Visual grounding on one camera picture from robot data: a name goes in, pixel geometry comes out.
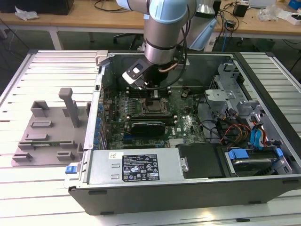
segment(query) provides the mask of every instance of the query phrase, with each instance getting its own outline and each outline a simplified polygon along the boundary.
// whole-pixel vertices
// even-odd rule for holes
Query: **blue latch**
[[[76,174],[77,166],[66,166],[65,174]]]
[[[276,153],[277,153],[278,157],[283,156],[283,152],[282,152],[282,150],[280,148],[276,149]]]
[[[249,155],[246,149],[232,149],[228,152],[230,159],[248,159]]]

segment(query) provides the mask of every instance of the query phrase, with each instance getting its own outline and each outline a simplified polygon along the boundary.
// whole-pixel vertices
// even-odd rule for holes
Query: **blue drive bracket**
[[[228,155],[231,160],[233,159],[248,159],[249,155],[246,149],[232,149],[228,152]]]

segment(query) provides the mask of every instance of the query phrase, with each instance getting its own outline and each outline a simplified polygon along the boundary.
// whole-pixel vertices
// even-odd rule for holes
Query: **warning label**
[[[156,154],[123,155],[122,169],[124,182],[160,180]]]

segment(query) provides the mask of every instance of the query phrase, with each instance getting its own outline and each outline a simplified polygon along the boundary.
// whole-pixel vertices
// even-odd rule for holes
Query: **blue tab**
[[[282,152],[282,150],[280,148],[276,149],[276,153],[277,153],[278,157],[283,156],[283,152]]]
[[[255,137],[254,146],[258,147],[259,150],[262,150],[262,146],[260,145],[261,135],[262,135],[262,132],[261,132],[261,130],[258,129],[257,133],[256,133],[256,137]]]
[[[65,174],[76,174],[77,166],[66,166]]]
[[[246,149],[232,149],[228,152],[230,159],[248,159],[249,155]]]

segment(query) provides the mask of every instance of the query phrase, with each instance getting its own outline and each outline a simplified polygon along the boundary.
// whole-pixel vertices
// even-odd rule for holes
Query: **white label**
[[[123,152],[110,152],[109,159],[122,159]]]

